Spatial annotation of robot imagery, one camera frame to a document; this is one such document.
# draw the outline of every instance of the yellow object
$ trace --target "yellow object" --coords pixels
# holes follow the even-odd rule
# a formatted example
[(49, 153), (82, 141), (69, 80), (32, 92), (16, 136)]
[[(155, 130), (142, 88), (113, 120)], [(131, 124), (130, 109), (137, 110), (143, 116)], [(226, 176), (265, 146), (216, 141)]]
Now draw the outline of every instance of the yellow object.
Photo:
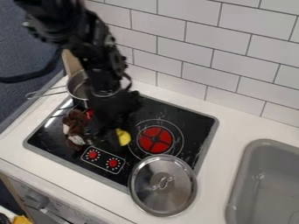
[(131, 135), (123, 129), (116, 129), (116, 135), (118, 136), (121, 146), (131, 142)]
[(33, 222), (30, 222), (26, 217), (22, 216), (16, 216), (13, 219), (12, 224), (33, 224)]

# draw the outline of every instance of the sink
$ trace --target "sink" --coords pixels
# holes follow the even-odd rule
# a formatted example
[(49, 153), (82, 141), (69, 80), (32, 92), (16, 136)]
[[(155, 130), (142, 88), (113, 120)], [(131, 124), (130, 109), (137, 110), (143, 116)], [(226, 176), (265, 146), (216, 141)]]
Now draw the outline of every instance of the sink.
[(299, 223), (298, 148), (268, 139), (246, 147), (226, 206), (226, 223)]

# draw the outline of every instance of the pot lid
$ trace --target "pot lid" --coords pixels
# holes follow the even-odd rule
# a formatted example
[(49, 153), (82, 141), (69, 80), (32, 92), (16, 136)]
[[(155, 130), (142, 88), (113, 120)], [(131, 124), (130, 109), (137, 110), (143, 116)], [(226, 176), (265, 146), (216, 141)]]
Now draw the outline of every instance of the pot lid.
[(160, 155), (140, 162), (129, 179), (134, 202), (155, 216), (182, 213), (195, 200), (198, 184), (191, 167), (183, 160)]

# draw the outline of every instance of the lid handle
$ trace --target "lid handle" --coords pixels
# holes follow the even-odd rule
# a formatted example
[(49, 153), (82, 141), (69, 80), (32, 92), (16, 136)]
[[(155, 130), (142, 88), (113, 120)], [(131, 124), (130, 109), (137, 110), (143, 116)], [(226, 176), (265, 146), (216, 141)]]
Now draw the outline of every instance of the lid handle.
[(170, 176), (170, 177), (163, 177), (160, 179), (159, 183), (157, 185), (153, 185), (153, 190), (164, 190), (168, 184), (173, 181), (173, 177)]

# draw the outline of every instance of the black stovetop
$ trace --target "black stovetop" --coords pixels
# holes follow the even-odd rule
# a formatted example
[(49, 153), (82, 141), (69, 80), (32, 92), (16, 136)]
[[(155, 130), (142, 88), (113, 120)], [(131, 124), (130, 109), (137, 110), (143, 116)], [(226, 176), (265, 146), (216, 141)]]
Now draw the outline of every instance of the black stovetop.
[(106, 144), (75, 151), (66, 146), (62, 118), (78, 107), (65, 100), (25, 141), (25, 147), (43, 156), (58, 157), (89, 170), (122, 186), (127, 186), (129, 174), (141, 159), (160, 153), (183, 159), (195, 168), (203, 159), (215, 130), (215, 119), (143, 97), (143, 107), (127, 122), (132, 142), (121, 151), (112, 151)]

